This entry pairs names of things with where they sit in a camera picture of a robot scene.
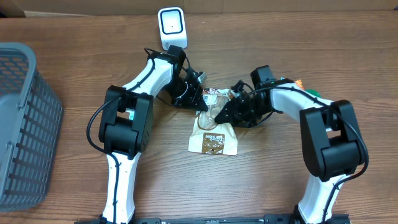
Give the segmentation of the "green lid jar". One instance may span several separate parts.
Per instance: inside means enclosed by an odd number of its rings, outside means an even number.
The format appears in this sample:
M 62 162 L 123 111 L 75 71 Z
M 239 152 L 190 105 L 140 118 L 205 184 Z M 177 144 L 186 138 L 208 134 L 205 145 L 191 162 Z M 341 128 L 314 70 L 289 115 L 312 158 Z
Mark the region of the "green lid jar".
M 321 98 L 321 95 L 316 90 L 306 90 L 306 92 L 312 94 L 314 97 Z

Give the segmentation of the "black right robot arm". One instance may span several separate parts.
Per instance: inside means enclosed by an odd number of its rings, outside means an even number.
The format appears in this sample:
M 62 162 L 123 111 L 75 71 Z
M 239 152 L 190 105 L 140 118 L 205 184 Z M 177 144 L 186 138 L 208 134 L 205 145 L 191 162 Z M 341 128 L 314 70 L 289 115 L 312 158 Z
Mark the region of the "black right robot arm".
M 368 149 L 348 100 L 323 99 L 288 78 L 276 79 L 269 66 L 250 74 L 250 92 L 240 80 L 237 94 L 215 117 L 218 124 L 253 128 L 272 113 L 283 113 L 300 123 L 302 155 L 310 173 L 305 193 L 291 215 L 266 215 L 283 223 L 349 223 L 348 215 L 334 215 L 333 204 L 345 182 L 363 175 L 369 165 Z

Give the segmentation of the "brown white snack pouch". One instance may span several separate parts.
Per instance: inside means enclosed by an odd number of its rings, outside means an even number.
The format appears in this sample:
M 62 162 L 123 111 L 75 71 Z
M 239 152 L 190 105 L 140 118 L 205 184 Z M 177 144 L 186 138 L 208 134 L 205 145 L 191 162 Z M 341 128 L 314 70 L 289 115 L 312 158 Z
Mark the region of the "brown white snack pouch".
M 215 122 L 215 117 L 233 97 L 234 93 L 230 89 L 208 88 L 203 91 L 208 111 L 196 112 L 188 143 L 189 152 L 226 156 L 237 154 L 238 140 L 232 125 Z

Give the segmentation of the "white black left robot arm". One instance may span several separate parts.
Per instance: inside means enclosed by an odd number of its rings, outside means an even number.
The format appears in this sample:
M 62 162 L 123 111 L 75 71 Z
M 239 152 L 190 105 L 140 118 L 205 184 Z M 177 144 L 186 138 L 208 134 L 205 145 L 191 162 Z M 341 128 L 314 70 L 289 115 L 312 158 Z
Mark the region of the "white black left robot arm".
M 166 52 L 146 49 L 145 69 L 130 83 L 111 85 L 100 109 L 99 141 L 108 160 L 108 195 L 100 223 L 131 223 L 135 214 L 134 189 L 137 165 L 149 144 L 154 119 L 154 99 L 165 90 L 176 108 L 207 111 L 202 97 L 202 73 L 191 67 L 181 47 Z

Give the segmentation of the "orange Kleenex tissue pack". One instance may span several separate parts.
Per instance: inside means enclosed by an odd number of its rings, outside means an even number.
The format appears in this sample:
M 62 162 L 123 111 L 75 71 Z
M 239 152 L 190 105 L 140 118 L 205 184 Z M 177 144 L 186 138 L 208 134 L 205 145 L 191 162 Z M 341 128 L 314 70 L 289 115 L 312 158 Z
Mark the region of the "orange Kleenex tissue pack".
M 301 80 L 296 80 L 296 81 L 295 81 L 295 84 L 296 84 L 301 90 L 304 90 L 304 89 L 305 89 Z

